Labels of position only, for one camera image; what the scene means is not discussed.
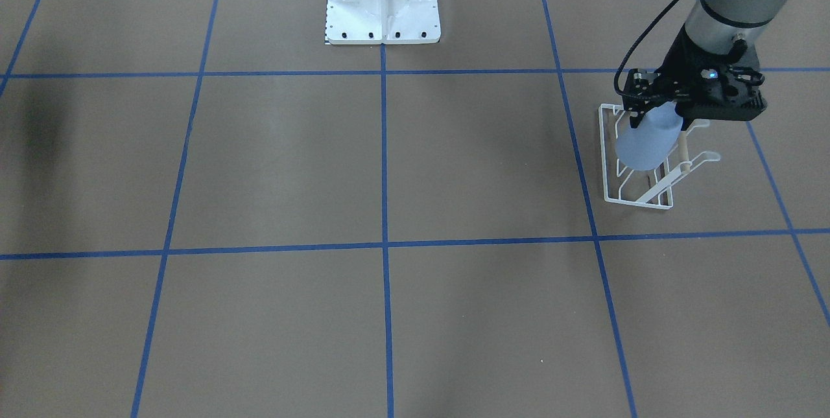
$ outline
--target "brown floor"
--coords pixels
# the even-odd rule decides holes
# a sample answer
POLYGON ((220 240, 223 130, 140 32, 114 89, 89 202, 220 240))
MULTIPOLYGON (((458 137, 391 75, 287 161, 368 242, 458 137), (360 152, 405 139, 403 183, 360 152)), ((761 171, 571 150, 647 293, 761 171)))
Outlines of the brown floor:
POLYGON ((670 0, 325 1, 0 0, 0 416, 827 415, 830 0, 670 211, 604 202, 596 115, 670 0))

